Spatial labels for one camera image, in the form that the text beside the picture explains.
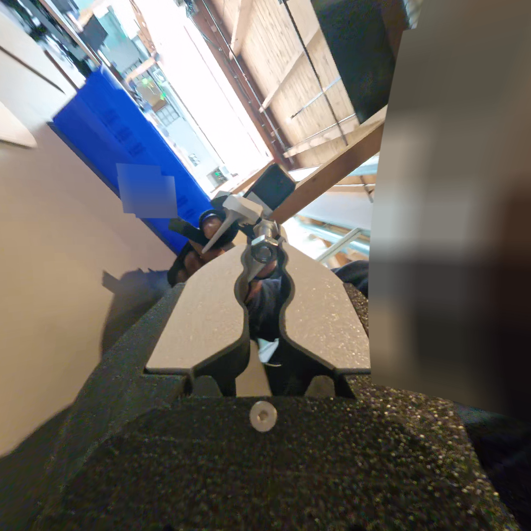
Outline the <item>large blue plastic bin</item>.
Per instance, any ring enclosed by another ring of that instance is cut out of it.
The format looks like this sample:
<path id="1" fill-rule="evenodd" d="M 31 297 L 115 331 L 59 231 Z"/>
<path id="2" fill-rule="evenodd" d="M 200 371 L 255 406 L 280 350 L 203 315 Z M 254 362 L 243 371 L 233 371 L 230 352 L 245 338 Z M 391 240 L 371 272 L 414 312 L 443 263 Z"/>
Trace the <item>large blue plastic bin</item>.
<path id="1" fill-rule="evenodd" d="M 52 130 L 119 196 L 116 164 L 150 165 L 175 178 L 177 215 L 197 226 L 210 199 L 111 71 L 101 66 L 53 117 Z"/>

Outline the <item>wooden pillar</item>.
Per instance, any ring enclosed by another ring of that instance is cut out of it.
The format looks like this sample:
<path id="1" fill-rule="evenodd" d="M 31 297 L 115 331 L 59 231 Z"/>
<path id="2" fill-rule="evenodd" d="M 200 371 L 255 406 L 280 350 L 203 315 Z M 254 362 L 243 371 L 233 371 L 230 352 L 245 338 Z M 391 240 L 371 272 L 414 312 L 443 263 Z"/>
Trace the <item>wooden pillar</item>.
<path id="1" fill-rule="evenodd" d="M 352 145 L 299 181 L 294 192 L 269 218 L 284 223 L 376 155 L 381 147 L 387 109 L 384 106 L 357 129 Z"/>

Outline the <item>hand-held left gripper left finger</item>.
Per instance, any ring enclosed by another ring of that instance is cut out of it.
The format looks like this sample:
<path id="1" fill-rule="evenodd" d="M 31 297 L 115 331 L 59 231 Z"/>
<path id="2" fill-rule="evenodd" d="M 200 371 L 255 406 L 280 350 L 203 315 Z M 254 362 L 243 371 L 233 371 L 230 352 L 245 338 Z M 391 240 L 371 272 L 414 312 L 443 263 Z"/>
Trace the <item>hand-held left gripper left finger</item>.
<path id="1" fill-rule="evenodd" d="M 145 365 L 148 373 L 240 375 L 249 362 L 245 244 L 208 262 L 186 282 Z"/>

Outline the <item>person's right hand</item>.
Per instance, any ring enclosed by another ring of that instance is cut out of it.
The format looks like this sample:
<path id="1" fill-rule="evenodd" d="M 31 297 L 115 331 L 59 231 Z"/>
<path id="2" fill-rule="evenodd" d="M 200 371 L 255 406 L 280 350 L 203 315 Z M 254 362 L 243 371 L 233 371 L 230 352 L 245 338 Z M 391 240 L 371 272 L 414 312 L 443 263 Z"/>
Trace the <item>person's right hand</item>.
<path id="1" fill-rule="evenodd" d="M 177 222 L 179 228 L 184 227 L 186 235 L 194 235 L 194 238 L 189 240 L 179 252 L 175 262 L 167 272 L 167 281 L 170 287 L 175 287 L 179 283 L 185 283 L 191 276 L 193 276 L 199 269 L 207 263 L 215 260 L 234 248 L 233 239 L 237 235 L 234 233 L 231 240 L 227 239 L 227 235 L 231 235 L 229 230 L 219 239 L 223 244 L 220 245 L 217 241 L 208 251 L 203 252 L 203 249 L 221 228 L 225 221 L 225 214 L 220 211 L 211 210 L 202 214 L 200 217 L 200 224 L 198 227 Z"/>

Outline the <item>person's right forearm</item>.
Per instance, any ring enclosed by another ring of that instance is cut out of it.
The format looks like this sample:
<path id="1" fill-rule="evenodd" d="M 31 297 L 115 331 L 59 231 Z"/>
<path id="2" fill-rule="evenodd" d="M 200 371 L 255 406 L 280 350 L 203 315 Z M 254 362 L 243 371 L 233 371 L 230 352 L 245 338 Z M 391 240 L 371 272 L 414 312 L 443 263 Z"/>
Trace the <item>person's right forearm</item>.
<path id="1" fill-rule="evenodd" d="M 245 306 L 252 339 L 274 342 L 280 338 L 280 312 L 288 295 L 289 283 L 283 277 L 251 281 Z"/>

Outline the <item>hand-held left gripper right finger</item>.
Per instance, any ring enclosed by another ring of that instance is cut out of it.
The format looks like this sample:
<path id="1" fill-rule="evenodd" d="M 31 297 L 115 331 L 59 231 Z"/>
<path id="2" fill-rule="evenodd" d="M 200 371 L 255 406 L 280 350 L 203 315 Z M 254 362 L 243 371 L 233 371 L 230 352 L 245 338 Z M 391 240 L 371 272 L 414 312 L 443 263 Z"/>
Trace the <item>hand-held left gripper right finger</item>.
<path id="1" fill-rule="evenodd" d="M 342 281 L 290 244 L 282 244 L 289 294 L 283 333 L 327 369 L 369 371 L 369 340 Z"/>

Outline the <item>black mounted speaker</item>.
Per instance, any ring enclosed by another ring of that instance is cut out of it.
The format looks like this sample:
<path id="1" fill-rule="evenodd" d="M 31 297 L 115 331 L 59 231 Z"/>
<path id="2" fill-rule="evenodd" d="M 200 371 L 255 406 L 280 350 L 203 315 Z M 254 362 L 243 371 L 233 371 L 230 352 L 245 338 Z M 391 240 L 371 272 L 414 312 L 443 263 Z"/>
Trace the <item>black mounted speaker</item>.
<path id="1" fill-rule="evenodd" d="M 359 124 L 389 101 L 400 41 L 409 29 L 404 1 L 312 1 Z"/>

